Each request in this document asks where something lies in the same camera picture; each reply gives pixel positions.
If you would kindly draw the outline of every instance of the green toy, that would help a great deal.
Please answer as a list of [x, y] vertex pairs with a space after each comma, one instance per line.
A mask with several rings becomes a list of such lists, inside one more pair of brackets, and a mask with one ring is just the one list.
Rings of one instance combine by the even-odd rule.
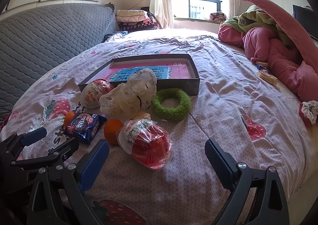
[[[176, 108], [165, 108], [161, 103], [166, 98], [177, 98], [180, 101], [180, 105]], [[167, 88], [158, 91], [151, 105], [159, 117], [168, 121], [180, 121], [184, 119], [191, 109], [189, 96], [179, 88]]]

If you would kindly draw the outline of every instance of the cardboard box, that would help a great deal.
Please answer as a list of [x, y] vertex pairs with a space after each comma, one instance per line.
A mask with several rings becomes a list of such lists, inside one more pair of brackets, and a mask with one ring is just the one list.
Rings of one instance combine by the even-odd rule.
[[[156, 74], [156, 76], [158, 75], [157, 91], [165, 88], [180, 88], [183, 91], [185, 91], [189, 96], [198, 95], [200, 77], [198, 70], [189, 54], [148, 54], [113, 58], [112, 60], [98, 68], [91, 75], [86, 77], [80, 84], [78, 84], [78, 86], [79, 89], [82, 91], [88, 83], [96, 79], [106, 79], [116, 87], [120, 83], [126, 83], [127, 81], [127, 79], [125, 79], [126, 77], [118, 76], [120, 74], [120, 71], [118, 70], [128, 68], [133, 69], [133, 67], [141, 68], [144, 66], [154, 67], [153, 71]], [[160, 68], [158, 68], [157, 70], [155, 68], [159, 66], [169, 66], [171, 68], [171, 75], [169, 79], [159, 78], [160, 73], [156, 72], [163, 72], [164, 69], [161, 68], [162, 70], [159, 70]]]

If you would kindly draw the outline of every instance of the window sill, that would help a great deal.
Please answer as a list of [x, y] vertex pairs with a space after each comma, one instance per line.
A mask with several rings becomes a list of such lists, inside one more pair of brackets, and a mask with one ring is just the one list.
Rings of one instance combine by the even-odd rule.
[[206, 19], [192, 19], [192, 18], [174, 18], [174, 20], [189, 20], [189, 21], [198, 21], [198, 22], [206, 22], [206, 23], [214, 23], [214, 24], [219, 24], [215, 21], [211, 21], [211, 20], [206, 20]]

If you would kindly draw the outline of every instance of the white plastic bag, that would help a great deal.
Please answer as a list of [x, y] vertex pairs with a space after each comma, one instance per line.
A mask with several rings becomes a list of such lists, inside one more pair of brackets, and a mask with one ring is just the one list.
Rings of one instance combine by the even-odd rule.
[[106, 95], [101, 96], [101, 112], [119, 119], [131, 119], [140, 109], [146, 110], [157, 92], [157, 79], [152, 70], [145, 68], [129, 76]]

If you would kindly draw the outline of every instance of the television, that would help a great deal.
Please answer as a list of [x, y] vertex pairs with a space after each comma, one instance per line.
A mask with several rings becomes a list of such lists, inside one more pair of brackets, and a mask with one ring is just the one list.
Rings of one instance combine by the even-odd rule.
[[294, 18], [304, 27], [308, 34], [318, 41], [318, 17], [310, 8], [293, 5]]

